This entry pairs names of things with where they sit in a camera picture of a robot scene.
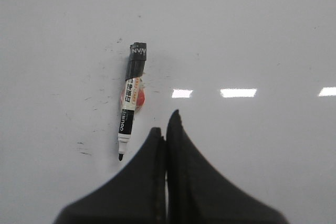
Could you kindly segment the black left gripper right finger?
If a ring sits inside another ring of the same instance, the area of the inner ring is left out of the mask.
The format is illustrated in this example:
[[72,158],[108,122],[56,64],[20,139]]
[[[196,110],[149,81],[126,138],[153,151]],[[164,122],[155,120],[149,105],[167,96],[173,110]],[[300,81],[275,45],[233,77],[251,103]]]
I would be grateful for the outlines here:
[[166,143],[169,223],[288,223],[206,160],[185,132],[178,110],[169,119]]

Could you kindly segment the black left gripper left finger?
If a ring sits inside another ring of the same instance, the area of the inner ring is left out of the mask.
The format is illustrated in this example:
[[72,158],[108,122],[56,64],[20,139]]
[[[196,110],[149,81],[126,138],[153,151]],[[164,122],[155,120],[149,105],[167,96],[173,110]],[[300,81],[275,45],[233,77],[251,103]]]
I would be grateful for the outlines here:
[[166,142],[151,128],[133,159],[106,184],[67,205],[55,223],[165,223]]

